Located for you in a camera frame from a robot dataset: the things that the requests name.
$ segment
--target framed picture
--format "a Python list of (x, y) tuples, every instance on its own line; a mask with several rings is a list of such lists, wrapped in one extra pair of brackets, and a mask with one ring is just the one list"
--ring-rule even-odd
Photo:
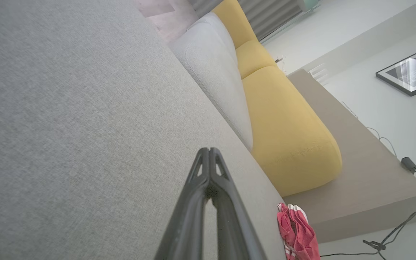
[(416, 54), (378, 71), (375, 75), (409, 96), (416, 95)]

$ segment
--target gray sofa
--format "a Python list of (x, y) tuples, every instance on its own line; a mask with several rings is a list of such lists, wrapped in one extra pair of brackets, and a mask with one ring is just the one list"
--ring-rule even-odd
[(132, 1), (0, 0), (0, 259), (152, 259), (201, 147), (284, 259), (282, 198)]

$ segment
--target wall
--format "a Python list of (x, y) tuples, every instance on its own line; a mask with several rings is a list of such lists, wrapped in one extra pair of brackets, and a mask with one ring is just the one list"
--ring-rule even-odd
[(264, 44), (290, 73), (416, 4), (416, 0), (322, 0), (309, 17)]
[[(416, 163), (416, 95), (409, 97), (375, 78), (375, 72), (416, 52), (416, 35), (355, 64), (330, 78), (325, 86), (338, 100), (345, 102), (367, 127), (375, 128), (394, 145), (398, 158), (409, 156)], [(373, 252), (363, 244), (381, 240), (388, 230), (319, 245), (321, 254)], [(387, 259), (416, 259), (416, 223), (407, 225), (396, 242), (382, 252)], [(332, 256), (330, 259), (347, 259)], [(380, 259), (379, 256), (359, 256)]]
[(303, 69), (310, 71), (325, 64), (327, 76), (332, 77), (414, 34), (416, 4), (306, 64)]

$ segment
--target floor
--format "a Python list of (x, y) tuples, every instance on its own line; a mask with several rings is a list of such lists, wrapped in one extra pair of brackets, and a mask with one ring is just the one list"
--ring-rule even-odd
[(158, 34), (170, 43), (198, 20), (187, 0), (134, 0), (140, 12), (155, 25)]

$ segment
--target red striped towel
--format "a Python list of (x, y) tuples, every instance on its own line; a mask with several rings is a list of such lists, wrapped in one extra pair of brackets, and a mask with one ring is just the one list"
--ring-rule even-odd
[(307, 222), (306, 213), (296, 205), (280, 203), (277, 207), (279, 231), (287, 260), (319, 260), (316, 234)]

